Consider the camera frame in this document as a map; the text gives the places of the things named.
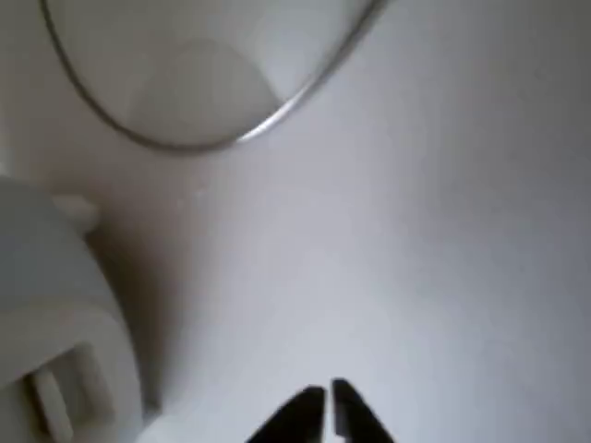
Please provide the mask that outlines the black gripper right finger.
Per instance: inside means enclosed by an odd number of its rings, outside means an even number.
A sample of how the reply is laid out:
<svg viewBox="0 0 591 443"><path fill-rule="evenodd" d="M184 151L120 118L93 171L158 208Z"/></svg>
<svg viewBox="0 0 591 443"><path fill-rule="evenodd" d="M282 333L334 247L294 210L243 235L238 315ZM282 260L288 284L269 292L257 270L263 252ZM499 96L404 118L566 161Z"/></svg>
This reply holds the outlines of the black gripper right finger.
<svg viewBox="0 0 591 443"><path fill-rule="evenodd" d="M393 443L393 437L348 380L332 381L332 398L334 431L345 442Z"/></svg>

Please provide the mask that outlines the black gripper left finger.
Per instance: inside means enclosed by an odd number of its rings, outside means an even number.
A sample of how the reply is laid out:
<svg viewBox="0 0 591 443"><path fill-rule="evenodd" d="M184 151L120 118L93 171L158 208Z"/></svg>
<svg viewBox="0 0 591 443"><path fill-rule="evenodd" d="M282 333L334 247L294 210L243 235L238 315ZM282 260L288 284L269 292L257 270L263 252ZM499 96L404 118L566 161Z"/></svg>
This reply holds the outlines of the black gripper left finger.
<svg viewBox="0 0 591 443"><path fill-rule="evenodd" d="M279 407L247 442L320 442L325 404L325 388L305 387Z"/></svg>

